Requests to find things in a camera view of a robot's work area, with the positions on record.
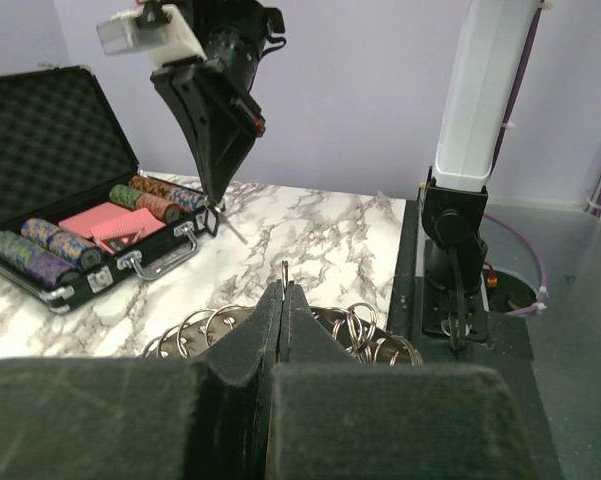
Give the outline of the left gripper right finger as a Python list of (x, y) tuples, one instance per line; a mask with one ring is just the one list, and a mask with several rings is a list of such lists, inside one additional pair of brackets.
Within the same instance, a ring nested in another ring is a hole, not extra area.
[(471, 364), (365, 365), (315, 320), (303, 290), (283, 304), (273, 369), (276, 479), (531, 479), (521, 413), (504, 379)]

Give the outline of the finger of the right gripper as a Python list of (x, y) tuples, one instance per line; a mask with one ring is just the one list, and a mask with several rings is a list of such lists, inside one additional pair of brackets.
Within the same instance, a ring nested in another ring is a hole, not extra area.
[(256, 102), (245, 86), (219, 64), (198, 67), (194, 80), (202, 128), (196, 162), (208, 199), (219, 203), (256, 141)]
[(206, 101), (199, 85), (188, 69), (158, 69), (151, 74), (150, 79), (186, 138), (207, 203), (214, 205), (209, 177), (211, 137)]

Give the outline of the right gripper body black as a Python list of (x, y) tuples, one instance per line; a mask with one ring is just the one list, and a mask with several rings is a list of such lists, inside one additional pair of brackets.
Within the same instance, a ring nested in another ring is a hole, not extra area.
[[(258, 1), (171, 1), (169, 4), (180, 9), (207, 55), (206, 60), (173, 62), (169, 69), (188, 69), (194, 76), (198, 67), (219, 64), (251, 95), (260, 61), (286, 45), (282, 12)], [(266, 120), (256, 102), (256, 139), (262, 137), (265, 130)]]

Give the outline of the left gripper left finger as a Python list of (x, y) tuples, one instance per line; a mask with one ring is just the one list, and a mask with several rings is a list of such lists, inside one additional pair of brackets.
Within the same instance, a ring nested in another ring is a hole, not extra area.
[(192, 359), (0, 360), (0, 479), (260, 479), (283, 289)]

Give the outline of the metal keyring disc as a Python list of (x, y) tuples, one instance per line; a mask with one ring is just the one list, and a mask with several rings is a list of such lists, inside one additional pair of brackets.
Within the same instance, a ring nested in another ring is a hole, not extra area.
[[(276, 359), (290, 357), (293, 308), (290, 296), (288, 263), (281, 274), (280, 311), (274, 315)], [(142, 358), (192, 359), (214, 346), (254, 313), (253, 306), (226, 304), (216, 308), (201, 308), (187, 313), (174, 325), (151, 339), (140, 353)], [(406, 338), (379, 326), (377, 310), (366, 302), (355, 302), (345, 307), (307, 306), (302, 313), (309, 315), (309, 323), (338, 343), (347, 355), (362, 364), (399, 364), (417, 367), (424, 364), (422, 354)]]

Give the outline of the black white tag key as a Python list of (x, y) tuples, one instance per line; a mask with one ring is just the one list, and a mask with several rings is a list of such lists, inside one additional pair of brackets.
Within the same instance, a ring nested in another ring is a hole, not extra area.
[(245, 246), (248, 245), (247, 238), (230, 222), (226, 215), (224, 203), (220, 204), (212, 202), (209, 198), (205, 199), (206, 210), (215, 218), (215, 225), (224, 225), (234, 236)]

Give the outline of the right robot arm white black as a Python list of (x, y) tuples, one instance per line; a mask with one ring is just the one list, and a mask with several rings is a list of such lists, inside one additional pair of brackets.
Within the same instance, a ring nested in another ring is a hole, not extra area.
[[(212, 202), (265, 131), (250, 96), (258, 63), (284, 46), (280, 10), (257, 1), (145, 1), (140, 24), (170, 56), (151, 79), (178, 121)], [(468, 295), (487, 247), (479, 227), (487, 183), (528, 62), (542, 3), (472, 1), (465, 15), (422, 225), (433, 241), (427, 281)]]

